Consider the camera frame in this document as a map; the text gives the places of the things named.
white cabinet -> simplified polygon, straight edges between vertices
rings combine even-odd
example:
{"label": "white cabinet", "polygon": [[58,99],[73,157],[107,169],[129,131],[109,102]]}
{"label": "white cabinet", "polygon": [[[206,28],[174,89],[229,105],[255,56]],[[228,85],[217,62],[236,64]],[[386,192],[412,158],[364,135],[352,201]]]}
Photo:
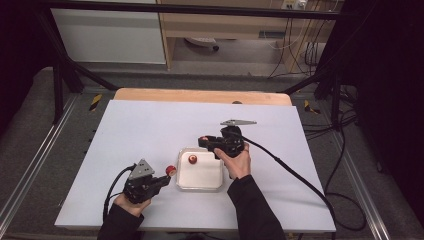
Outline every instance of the white cabinet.
{"label": "white cabinet", "polygon": [[52,12],[68,55],[75,61],[165,64],[157,13],[67,9]]}

white tabletop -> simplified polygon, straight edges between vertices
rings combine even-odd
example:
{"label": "white tabletop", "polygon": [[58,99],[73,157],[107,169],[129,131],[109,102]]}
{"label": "white tabletop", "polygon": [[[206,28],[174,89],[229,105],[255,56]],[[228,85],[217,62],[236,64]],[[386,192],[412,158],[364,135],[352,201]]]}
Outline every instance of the white tabletop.
{"label": "white tabletop", "polygon": [[[197,147],[203,135],[221,136],[220,122],[254,120],[243,135],[280,157],[322,192],[295,107],[112,100],[105,111],[55,225],[99,229],[110,185],[124,168],[144,158],[165,175],[185,147]],[[251,146],[252,175],[283,228],[288,232],[332,232],[335,226],[322,200],[259,148]],[[122,191],[128,174],[118,181]],[[175,183],[162,188],[143,212],[140,229],[158,231],[227,231],[237,229],[236,213],[226,191],[224,172],[218,192],[184,192]]]}

small red ball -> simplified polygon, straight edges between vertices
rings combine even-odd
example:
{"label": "small red ball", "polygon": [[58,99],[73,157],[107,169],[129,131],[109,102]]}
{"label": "small red ball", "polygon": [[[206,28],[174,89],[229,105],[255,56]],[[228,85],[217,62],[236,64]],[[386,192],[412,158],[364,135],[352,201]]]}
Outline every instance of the small red ball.
{"label": "small red ball", "polygon": [[166,172],[166,175],[168,175],[168,176],[172,177],[172,176],[174,176],[174,175],[175,175],[175,173],[177,173],[177,169],[176,169],[174,166],[169,165],[169,166],[166,168],[165,172]]}
{"label": "small red ball", "polygon": [[188,157],[188,161],[189,161],[191,164],[195,164],[195,163],[197,162],[197,156],[196,156],[196,155],[190,155],[190,156]]}

black tripod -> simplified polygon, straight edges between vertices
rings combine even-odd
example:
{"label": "black tripod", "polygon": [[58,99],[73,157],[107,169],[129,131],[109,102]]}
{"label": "black tripod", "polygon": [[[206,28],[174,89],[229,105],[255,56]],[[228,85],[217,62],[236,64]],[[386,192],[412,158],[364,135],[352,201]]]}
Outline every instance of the black tripod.
{"label": "black tripod", "polygon": [[370,4],[366,4],[365,1],[346,1],[341,12],[356,11],[361,21],[336,22],[315,74],[286,90],[278,92],[290,95],[311,83],[319,82],[314,95],[317,99],[324,99],[332,93],[331,123],[337,131],[340,129],[338,114],[341,98],[340,87],[344,70],[349,65],[351,56],[357,52],[364,41],[365,35],[362,26],[366,24],[367,18],[378,1],[375,0],[371,7],[367,7]]}

person's right hand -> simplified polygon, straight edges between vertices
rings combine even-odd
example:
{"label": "person's right hand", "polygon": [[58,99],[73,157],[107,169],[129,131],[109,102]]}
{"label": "person's right hand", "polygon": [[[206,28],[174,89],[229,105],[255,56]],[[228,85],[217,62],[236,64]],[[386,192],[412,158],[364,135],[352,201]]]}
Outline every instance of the person's right hand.
{"label": "person's right hand", "polygon": [[230,173],[231,179],[239,178],[250,175],[250,155],[249,144],[244,143],[243,151],[235,158],[229,157],[219,148],[214,149],[215,154],[224,161],[225,166]]}

